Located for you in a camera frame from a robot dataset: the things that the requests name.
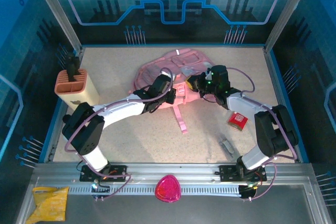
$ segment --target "small red package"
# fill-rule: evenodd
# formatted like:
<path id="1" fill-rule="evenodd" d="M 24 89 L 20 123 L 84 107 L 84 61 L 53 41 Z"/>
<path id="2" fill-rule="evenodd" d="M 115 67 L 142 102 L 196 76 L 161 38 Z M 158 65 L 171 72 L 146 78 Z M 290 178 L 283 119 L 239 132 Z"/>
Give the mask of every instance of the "small red package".
<path id="1" fill-rule="evenodd" d="M 232 127 L 242 131 L 245 124 L 247 123 L 247 120 L 248 119 L 244 117 L 242 114 L 234 112 L 227 123 Z"/>

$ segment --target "metal frame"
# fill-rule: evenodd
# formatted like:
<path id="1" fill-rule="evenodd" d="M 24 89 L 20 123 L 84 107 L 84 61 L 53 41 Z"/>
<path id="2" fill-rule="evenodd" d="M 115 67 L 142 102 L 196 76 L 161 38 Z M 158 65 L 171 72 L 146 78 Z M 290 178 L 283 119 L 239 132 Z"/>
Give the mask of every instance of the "metal frame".
<path id="1" fill-rule="evenodd" d="M 269 75 L 271 77 L 271 81 L 274 87 L 274 92 L 275 95 L 277 97 L 278 103 L 285 105 L 290 118 L 293 121 L 294 124 L 294 128 L 298 134 L 298 138 L 299 138 L 299 144 L 297 146 L 295 146 L 295 151 L 298 154 L 298 160 L 302 163 L 308 163 L 308 156 L 307 153 L 305 151 L 304 145 L 303 145 L 303 141 L 302 141 L 302 137 L 300 134 L 300 130 L 299 130 L 299 126 L 296 122 L 295 116 L 294 116 L 294 112 L 293 109 L 290 105 L 290 101 L 287 95 L 287 91 L 285 88 L 285 84 L 281 78 L 281 74 L 280 74 L 280 69 L 278 67 L 278 64 L 276 62 L 275 56 L 273 54 L 273 51 L 271 51 L 270 53 L 267 53 L 264 51 L 264 56 L 265 56 L 265 61 L 268 67 L 268 71 L 269 71 Z"/>
<path id="2" fill-rule="evenodd" d="M 10 82 L 2 74 L 0 74 L 0 81 L 3 81 L 5 84 L 7 84 L 17 94 L 17 98 L 18 98 L 18 101 L 19 101 L 19 108 L 18 108 L 18 110 L 17 110 L 17 112 L 15 114 L 15 117 L 13 119 L 12 125 L 9 128 L 9 131 L 8 131 L 8 133 L 6 135 L 5 141 L 4 141 L 4 143 L 3 143 L 2 147 L 1 147 L 1 150 L 0 150 L 0 162 L 1 162 L 2 157 L 4 156 L 5 151 L 7 149 L 9 140 L 11 139 L 11 137 L 13 135 L 15 126 L 17 124 L 17 121 L 19 120 L 19 117 L 21 115 L 21 112 L 23 110 L 24 105 L 23 105 L 23 99 L 22 99 L 21 89 L 17 85 L 15 85 L 12 82 Z"/>
<path id="3" fill-rule="evenodd" d="M 277 22 L 275 23 L 269 37 L 265 43 L 265 52 L 270 53 L 274 44 L 278 40 L 282 30 L 284 29 L 285 25 L 287 24 L 289 18 L 291 17 L 292 13 L 298 6 L 300 0 L 287 0 L 286 5 L 284 6 Z"/>
<path id="4" fill-rule="evenodd" d="M 211 188 L 218 187 L 218 185 L 237 185 L 237 183 L 221 183 L 219 176 L 214 174 L 215 171 L 218 171 L 219 165 L 225 164 L 123 163 L 123 165 L 127 165 L 128 173 L 132 174 L 130 181 L 132 187 L 154 185 L 166 174 L 176 176 L 182 186 L 204 185 L 207 186 L 207 188 Z M 315 223 L 332 223 L 313 168 L 310 164 L 277 164 L 277 171 L 278 173 L 274 185 L 302 186 Z M 273 166 L 266 166 L 266 173 L 268 180 L 264 182 L 264 184 L 269 185 L 271 178 L 274 177 Z M 91 184 L 79 182 L 78 179 L 79 172 L 76 170 L 76 163 L 37 164 L 16 223 L 24 223 L 33 210 L 34 200 L 31 190 L 35 186 L 69 186 L 73 188 Z"/>
<path id="5" fill-rule="evenodd" d="M 48 163 L 49 161 L 53 160 L 57 143 L 62 132 L 62 117 L 66 114 L 67 110 L 68 105 L 61 98 L 58 98 L 47 136 L 38 160 L 39 163 Z"/>
<path id="6" fill-rule="evenodd" d="M 60 2 L 58 0 L 45 0 L 45 1 L 49 5 L 53 15 L 57 19 L 58 23 L 60 24 L 62 30 L 64 31 L 74 50 L 78 53 L 81 52 L 82 45 L 67 15 L 65 14 Z"/>
<path id="7" fill-rule="evenodd" d="M 331 125 L 332 127 L 334 128 L 334 131 L 336 132 L 336 121 L 332 115 L 332 112 L 328 106 L 328 102 L 329 102 L 329 97 L 330 97 L 330 93 L 331 91 L 333 91 L 334 89 L 336 89 L 336 82 L 334 82 L 332 85 L 330 85 L 327 90 L 325 91 L 326 95 L 325 95 L 325 99 L 324 99 L 324 103 L 323 103 L 323 106 L 324 106 L 324 109 L 326 110 L 326 113 L 329 117 L 329 120 L 331 122 Z"/>

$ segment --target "metal pin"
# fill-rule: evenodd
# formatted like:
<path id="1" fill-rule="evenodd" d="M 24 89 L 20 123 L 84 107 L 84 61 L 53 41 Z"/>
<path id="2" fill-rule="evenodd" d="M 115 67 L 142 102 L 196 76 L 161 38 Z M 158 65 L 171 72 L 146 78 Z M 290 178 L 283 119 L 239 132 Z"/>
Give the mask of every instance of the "metal pin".
<path id="1" fill-rule="evenodd" d="M 61 49 L 63 50 L 63 52 L 65 53 L 65 55 L 67 55 L 68 51 L 65 50 L 65 46 L 63 46 L 61 43 L 59 43 L 58 45 L 61 47 Z"/>
<path id="2" fill-rule="evenodd" d="M 32 150 L 35 150 L 35 151 L 37 151 L 37 152 L 40 152 L 40 153 L 41 153 L 41 151 L 40 151 L 40 150 L 38 150 L 38 149 L 36 149 L 36 148 L 34 148 L 34 147 L 31 147 L 31 145 L 30 145 L 30 144 L 27 144 L 27 148 L 28 148 L 28 149 L 32 149 Z"/>
<path id="3" fill-rule="evenodd" d="M 62 49 L 63 49 L 63 51 L 65 52 L 65 54 L 67 55 L 67 54 L 68 54 L 68 50 L 67 50 L 67 48 L 66 48 L 65 46 L 62 46 Z"/>
<path id="4" fill-rule="evenodd" d="M 333 179 L 333 178 L 336 178 L 336 177 L 330 177 L 330 178 L 321 179 L 321 180 L 318 180 L 318 182 L 322 182 L 322 181 Z"/>
<path id="5" fill-rule="evenodd" d="M 290 78 L 292 78 L 293 76 L 295 76 L 295 72 L 291 72 L 291 73 L 289 73 L 285 78 L 283 78 L 283 80 L 284 80 L 284 84 L 288 83 L 288 80 L 289 80 Z"/>
<path id="6" fill-rule="evenodd" d="M 65 59 L 65 56 L 62 55 L 60 52 L 56 52 L 57 56 L 58 56 L 58 59 L 60 61 L 62 61 L 62 63 L 65 63 L 66 62 L 66 59 Z"/>
<path id="7" fill-rule="evenodd" d="M 128 40 L 127 40 L 127 31 L 124 31 L 124 34 L 125 34 L 125 39 L 126 39 L 126 42 L 127 42 L 127 45 L 128 45 Z"/>
<path id="8" fill-rule="evenodd" d="M 287 89 L 287 87 L 288 87 L 289 85 L 292 85 L 293 81 L 296 81 L 296 76 L 295 76 L 295 75 L 293 75 L 293 76 L 294 76 L 295 78 L 293 78 L 291 81 L 289 81 L 289 82 L 284 82 L 286 89 Z"/>
<path id="9" fill-rule="evenodd" d="M 64 67 L 63 67 L 63 65 L 61 64 L 60 61 L 58 61 L 57 63 L 59 64 L 59 66 L 60 66 L 62 69 L 64 69 Z"/>
<path id="10" fill-rule="evenodd" d="M 243 36 L 243 33 L 244 33 L 244 30 L 245 30 L 245 28 L 246 28 L 246 25 L 243 25 L 243 29 L 242 29 L 242 31 L 241 31 L 241 35 L 240 35 L 240 38 L 239 38 L 239 42 L 238 43 L 240 43 L 240 40 L 241 40 L 241 38 L 242 38 L 242 36 Z"/>
<path id="11" fill-rule="evenodd" d="M 136 38 L 136 36 L 135 36 L 135 26 L 132 26 L 132 28 L 133 28 L 133 34 L 134 34 L 134 39 L 135 39 L 135 44 L 137 43 L 137 38 Z"/>
<path id="12" fill-rule="evenodd" d="M 233 28 L 233 25 L 230 25 L 229 37 L 227 38 L 227 42 L 229 42 L 229 39 L 230 39 L 230 36 L 231 36 L 232 28 Z"/>
<path id="13" fill-rule="evenodd" d="M 23 141 L 23 142 L 28 142 L 28 143 L 30 143 L 30 144 L 33 144 L 33 145 L 39 147 L 39 148 L 42 148 L 42 146 L 37 145 L 37 144 L 33 143 L 32 141 L 29 141 L 26 137 L 23 137 L 23 138 L 22 138 L 22 141 Z"/>
<path id="14" fill-rule="evenodd" d="M 299 84 L 296 83 L 295 86 L 294 86 L 291 90 L 289 90 L 287 93 L 290 94 L 290 93 L 291 93 L 295 88 L 297 88 L 298 86 L 299 86 Z"/>
<path id="15" fill-rule="evenodd" d="M 24 151 L 27 151 L 27 152 L 29 152 L 29 153 L 32 153 L 32 154 L 34 154 L 34 155 L 36 155 L 36 156 L 39 156 L 39 154 L 36 154 L 35 152 L 32 152 L 32 151 L 30 151 L 30 150 L 27 150 L 27 149 L 23 148 L 22 145 L 19 146 L 19 150 L 20 150 L 20 151 L 24 150 Z"/>
<path id="16" fill-rule="evenodd" d="M 35 167 L 33 167 L 33 166 L 31 166 L 31 165 L 27 165 L 27 164 L 25 164 L 25 162 L 21 161 L 21 162 L 20 162 L 20 166 L 24 166 L 24 165 L 25 165 L 25 166 L 29 166 L 29 167 L 31 167 L 31 168 L 35 168 Z"/>
<path id="17" fill-rule="evenodd" d="M 136 32 L 136 36 L 138 37 L 138 43 L 140 45 L 140 39 L 139 39 L 139 31 L 135 31 Z"/>
<path id="18" fill-rule="evenodd" d="M 141 44 L 143 44 L 143 42 L 142 42 L 141 26 L 138 26 L 138 29 L 139 29 L 139 34 L 140 34 Z"/>
<path id="19" fill-rule="evenodd" d="M 142 36 L 143 36 L 143 42 L 146 45 L 146 37 L 145 37 L 145 31 L 142 31 Z"/>
<path id="20" fill-rule="evenodd" d="M 28 153 L 26 153 L 26 152 L 23 153 L 23 156 L 24 156 L 24 157 L 30 157 L 30 158 L 35 159 L 35 160 L 38 161 L 38 158 L 35 158 L 35 157 L 33 157 L 33 156 L 30 156 L 30 155 L 28 155 Z"/>
<path id="21" fill-rule="evenodd" d="M 227 38 L 227 34 L 229 33 L 229 30 L 226 30 L 225 31 L 225 38 L 224 38 L 224 42 L 223 42 L 223 44 L 225 44 L 225 42 L 226 42 L 226 38 Z"/>
<path id="22" fill-rule="evenodd" d="M 236 33 L 235 33 L 235 37 L 233 38 L 233 42 L 235 42 L 235 39 L 236 39 L 236 36 L 238 34 L 238 29 L 239 29 L 240 25 L 237 25 L 237 30 L 236 30 Z"/>
<path id="23" fill-rule="evenodd" d="M 333 187 L 333 188 L 323 189 L 321 191 L 330 191 L 330 190 L 335 190 L 335 189 L 336 189 L 336 187 Z"/>
<path id="24" fill-rule="evenodd" d="M 317 175 L 316 178 L 322 177 L 322 176 L 331 176 L 331 171 L 327 171 L 327 173 Z"/>
<path id="25" fill-rule="evenodd" d="M 59 47 L 57 48 L 57 51 L 62 55 L 62 57 L 65 57 L 66 54 L 64 54 L 64 51 L 61 50 Z"/>
<path id="26" fill-rule="evenodd" d="M 324 196 L 331 196 L 331 195 L 336 195 L 336 191 L 334 191 L 333 194 L 322 194 L 323 197 L 324 197 Z"/>
<path id="27" fill-rule="evenodd" d="M 288 74 L 291 69 L 293 69 L 293 66 L 290 66 L 288 68 L 288 70 L 286 71 L 286 73 L 283 74 L 282 78 L 284 78 L 284 76 L 286 76 L 286 74 Z"/>
<path id="28" fill-rule="evenodd" d="M 130 37 L 130 32 L 128 31 L 129 26 L 125 26 L 126 30 L 127 30 L 127 34 L 128 34 L 128 40 L 131 43 L 131 37 Z"/>
<path id="29" fill-rule="evenodd" d="M 131 34 L 131 38 L 132 38 L 132 43 L 133 43 L 133 45 L 134 45 L 133 31 L 130 31 L 130 34 Z"/>
<path id="30" fill-rule="evenodd" d="M 232 35 L 231 35 L 231 39 L 230 39 L 230 43 L 229 44 L 231 44 L 231 41 L 232 41 L 232 38 L 233 38 L 233 35 L 236 33 L 236 31 L 232 31 Z"/>
<path id="31" fill-rule="evenodd" d="M 244 42 L 244 39 L 245 39 L 245 35 L 247 34 L 247 31 L 244 31 L 244 35 L 243 35 L 243 38 L 241 39 L 241 44 Z"/>
<path id="32" fill-rule="evenodd" d="M 289 83 L 294 77 L 296 77 L 296 74 L 298 74 L 298 73 L 299 73 L 299 70 L 296 73 L 294 73 L 290 78 L 287 78 L 285 80 L 285 83 Z"/>
<path id="33" fill-rule="evenodd" d="M 286 90 L 287 91 L 290 90 L 299 80 L 300 80 L 300 78 L 298 78 L 298 79 L 294 78 L 294 80 L 286 86 Z"/>
<path id="34" fill-rule="evenodd" d="M 291 66 L 291 69 L 289 69 L 289 71 L 287 70 L 287 72 L 284 74 L 284 76 L 282 76 L 282 78 L 286 78 L 293 70 L 295 70 L 297 67 L 297 64 L 295 63 L 294 66 Z"/>
<path id="35" fill-rule="evenodd" d="M 55 53 L 55 56 L 57 57 L 57 59 L 59 60 L 59 62 L 60 62 L 63 66 L 65 66 L 65 64 L 64 64 L 64 60 L 63 60 L 61 57 L 59 57 L 57 53 Z"/>
<path id="36" fill-rule="evenodd" d="M 30 140 L 34 140 L 35 142 L 41 144 L 41 145 L 44 145 L 44 143 L 40 142 L 39 140 L 36 140 L 35 138 L 33 138 L 33 136 L 30 136 L 29 137 Z"/>
<path id="37" fill-rule="evenodd" d="M 290 83 L 288 83 L 288 84 L 286 84 L 286 89 L 287 90 L 289 90 L 293 85 L 295 85 L 295 83 L 297 83 L 299 80 L 301 79 L 301 76 L 299 76 L 298 78 L 293 78 L 293 80 L 290 82 Z"/>
<path id="38" fill-rule="evenodd" d="M 299 80 L 301 79 L 301 76 L 299 76 L 296 80 L 295 80 L 295 82 L 293 82 L 291 85 L 290 85 L 290 87 L 288 87 L 288 88 L 286 88 L 286 89 L 290 89 L 294 84 L 296 84 Z"/>
<path id="39" fill-rule="evenodd" d="M 238 31 L 238 36 L 237 36 L 237 39 L 236 39 L 236 42 L 235 42 L 235 44 L 237 44 L 238 43 L 238 40 L 239 40 L 239 35 L 242 33 L 242 31 Z"/>
<path id="40" fill-rule="evenodd" d="M 327 184 L 319 185 L 319 187 L 321 187 L 321 186 L 336 186 L 336 183 L 335 183 L 335 181 L 332 181 L 332 182 L 327 183 Z"/>
<path id="41" fill-rule="evenodd" d="M 36 164 L 36 162 L 33 162 L 33 161 L 28 160 L 28 159 L 26 159 L 26 158 L 20 157 L 19 154 L 16 154 L 16 155 L 15 155 L 15 159 L 22 159 L 22 160 L 24 160 L 24 161 L 28 161 L 28 162 L 31 162 L 31 163 L 33 163 L 33 164 Z"/>

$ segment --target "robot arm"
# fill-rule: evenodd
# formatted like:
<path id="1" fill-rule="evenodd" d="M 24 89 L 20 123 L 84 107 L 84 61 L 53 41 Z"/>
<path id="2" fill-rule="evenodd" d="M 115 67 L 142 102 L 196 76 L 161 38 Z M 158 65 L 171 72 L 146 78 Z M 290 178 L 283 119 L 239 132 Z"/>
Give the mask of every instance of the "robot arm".
<path id="1" fill-rule="evenodd" d="M 190 76 L 187 84 L 190 89 L 199 92 L 201 97 L 213 94 L 217 104 L 242 114 L 255 124 L 257 145 L 237 160 L 236 166 L 241 177 L 250 174 L 270 158 L 289 148 L 271 112 L 279 120 L 291 146 L 298 144 L 298 137 L 287 108 L 283 105 L 262 104 L 245 96 L 240 90 L 232 88 L 225 66 L 213 66 L 197 76 Z"/>
<path id="2" fill-rule="evenodd" d="M 69 140 L 88 117 L 102 110 L 80 129 L 71 141 L 71 145 L 96 172 L 108 174 L 110 164 L 98 147 L 102 130 L 110 124 L 130 116 L 152 113 L 164 102 L 173 104 L 176 94 L 176 90 L 173 88 L 161 98 L 158 97 L 164 93 L 174 78 L 175 75 L 171 78 L 170 74 L 162 71 L 147 90 L 136 90 L 120 101 L 95 106 L 90 106 L 86 102 L 81 103 L 71 116 L 65 115 L 63 117 L 65 122 L 62 130 L 63 135 Z"/>

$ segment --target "yellow plastic bag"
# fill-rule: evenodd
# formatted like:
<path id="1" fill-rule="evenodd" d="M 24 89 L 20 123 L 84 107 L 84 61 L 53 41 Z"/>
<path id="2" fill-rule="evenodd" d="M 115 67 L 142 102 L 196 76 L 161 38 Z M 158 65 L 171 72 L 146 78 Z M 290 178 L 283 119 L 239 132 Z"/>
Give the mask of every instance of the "yellow plastic bag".
<path id="1" fill-rule="evenodd" d="M 65 221 L 69 187 L 35 187 L 33 189 L 36 209 L 26 224 L 38 221 Z"/>

